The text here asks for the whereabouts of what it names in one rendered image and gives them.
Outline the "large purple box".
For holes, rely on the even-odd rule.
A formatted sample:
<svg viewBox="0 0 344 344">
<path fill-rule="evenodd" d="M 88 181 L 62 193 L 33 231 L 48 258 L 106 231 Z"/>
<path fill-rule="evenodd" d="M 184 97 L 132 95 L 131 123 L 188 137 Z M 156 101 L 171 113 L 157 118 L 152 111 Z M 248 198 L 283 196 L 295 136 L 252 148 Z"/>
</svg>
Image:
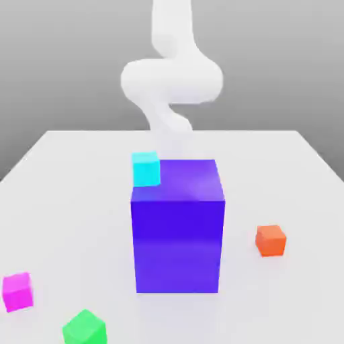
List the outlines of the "large purple box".
<svg viewBox="0 0 344 344">
<path fill-rule="evenodd" d="M 158 186 L 131 197 L 138 293 L 218 291 L 225 197 L 213 159 L 162 160 Z"/>
</svg>

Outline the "small orange cube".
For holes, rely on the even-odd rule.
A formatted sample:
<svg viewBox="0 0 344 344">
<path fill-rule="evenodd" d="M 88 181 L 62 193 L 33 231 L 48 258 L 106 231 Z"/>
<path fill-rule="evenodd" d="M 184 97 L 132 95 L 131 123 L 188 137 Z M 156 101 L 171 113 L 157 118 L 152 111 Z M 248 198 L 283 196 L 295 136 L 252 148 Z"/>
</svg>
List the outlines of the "small orange cube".
<svg viewBox="0 0 344 344">
<path fill-rule="evenodd" d="M 280 226 L 258 226 L 255 244 L 262 257 L 282 256 L 286 247 L 286 235 Z"/>
</svg>

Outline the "small magenta cube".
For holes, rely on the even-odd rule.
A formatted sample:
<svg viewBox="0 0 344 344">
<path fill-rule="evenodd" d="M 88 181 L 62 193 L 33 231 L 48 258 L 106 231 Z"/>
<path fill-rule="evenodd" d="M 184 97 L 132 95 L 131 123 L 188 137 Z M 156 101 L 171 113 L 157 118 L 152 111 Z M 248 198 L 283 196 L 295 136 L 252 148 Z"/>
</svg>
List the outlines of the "small magenta cube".
<svg viewBox="0 0 344 344">
<path fill-rule="evenodd" d="M 7 312 L 34 305 L 31 277 L 28 272 L 3 278 L 2 297 Z"/>
</svg>

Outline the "small cyan cube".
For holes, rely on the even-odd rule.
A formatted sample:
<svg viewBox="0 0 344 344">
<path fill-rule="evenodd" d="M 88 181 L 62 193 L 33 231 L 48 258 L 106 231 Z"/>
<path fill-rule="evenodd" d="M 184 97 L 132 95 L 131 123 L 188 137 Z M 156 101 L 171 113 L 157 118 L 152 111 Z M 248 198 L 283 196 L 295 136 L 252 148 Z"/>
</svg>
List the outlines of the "small cyan cube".
<svg viewBox="0 0 344 344">
<path fill-rule="evenodd" d="M 157 186 L 161 184 L 161 166 L 155 151 L 132 153 L 134 187 Z"/>
</svg>

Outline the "small green cube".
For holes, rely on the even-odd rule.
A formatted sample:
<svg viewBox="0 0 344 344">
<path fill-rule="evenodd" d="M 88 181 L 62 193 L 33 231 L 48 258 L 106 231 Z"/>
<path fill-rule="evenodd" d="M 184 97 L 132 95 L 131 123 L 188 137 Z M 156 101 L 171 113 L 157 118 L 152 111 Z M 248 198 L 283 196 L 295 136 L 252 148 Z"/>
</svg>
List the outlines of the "small green cube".
<svg viewBox="0 0 344 344">
<path fill-rule="evenodd" d="M 62 328 L 64 344 L 108 344 L 105 323 L 84 309 Z"/>
</svg>

